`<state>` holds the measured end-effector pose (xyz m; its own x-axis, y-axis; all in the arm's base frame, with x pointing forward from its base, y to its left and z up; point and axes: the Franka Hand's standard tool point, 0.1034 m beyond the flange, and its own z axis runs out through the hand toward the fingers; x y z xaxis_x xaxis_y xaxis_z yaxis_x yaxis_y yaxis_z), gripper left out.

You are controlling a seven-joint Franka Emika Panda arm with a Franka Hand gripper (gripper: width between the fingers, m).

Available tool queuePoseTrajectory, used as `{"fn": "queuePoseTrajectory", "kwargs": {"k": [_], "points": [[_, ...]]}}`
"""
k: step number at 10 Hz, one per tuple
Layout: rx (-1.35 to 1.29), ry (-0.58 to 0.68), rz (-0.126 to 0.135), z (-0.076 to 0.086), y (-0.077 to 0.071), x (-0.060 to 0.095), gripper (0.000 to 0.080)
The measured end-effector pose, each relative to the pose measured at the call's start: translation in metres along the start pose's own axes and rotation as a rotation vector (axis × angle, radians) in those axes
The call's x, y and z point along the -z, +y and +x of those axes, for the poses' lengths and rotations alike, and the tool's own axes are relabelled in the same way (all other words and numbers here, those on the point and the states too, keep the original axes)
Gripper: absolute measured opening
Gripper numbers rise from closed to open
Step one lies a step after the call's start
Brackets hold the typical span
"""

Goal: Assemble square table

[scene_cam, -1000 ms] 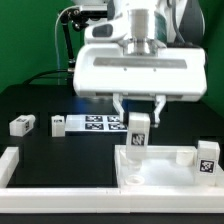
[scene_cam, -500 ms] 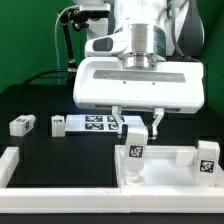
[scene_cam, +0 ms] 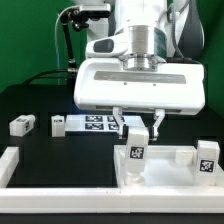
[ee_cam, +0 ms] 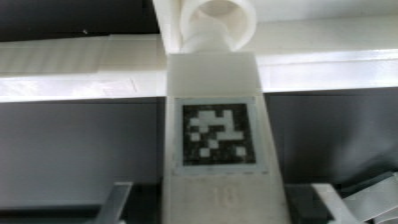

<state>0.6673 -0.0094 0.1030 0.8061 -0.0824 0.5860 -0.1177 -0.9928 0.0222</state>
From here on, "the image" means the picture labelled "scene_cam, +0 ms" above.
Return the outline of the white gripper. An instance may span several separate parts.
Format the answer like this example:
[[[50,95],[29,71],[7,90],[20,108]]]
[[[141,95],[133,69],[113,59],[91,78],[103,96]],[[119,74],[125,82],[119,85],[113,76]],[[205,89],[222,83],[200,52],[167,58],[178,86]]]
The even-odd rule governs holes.
[[[200,64],[162,63],[158,70],[129,71],[117,58],[85,60],[78,71],[74,101],[82,110],[112,110],[118,136],[125,139],[125,112],[154,112],[150,140],[159,137],[165,112],[195,115],[205,105],[204,68]]]

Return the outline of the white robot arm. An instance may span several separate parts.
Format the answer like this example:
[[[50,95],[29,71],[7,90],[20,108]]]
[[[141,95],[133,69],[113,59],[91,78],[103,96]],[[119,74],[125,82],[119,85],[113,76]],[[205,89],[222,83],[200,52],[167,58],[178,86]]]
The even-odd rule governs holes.
[[[196,0],[114,5],[114,34],[87,44],[74,101],[82,110],[112,112],[122,138],[155,140],[167,114],[195,115],[205,104]]]

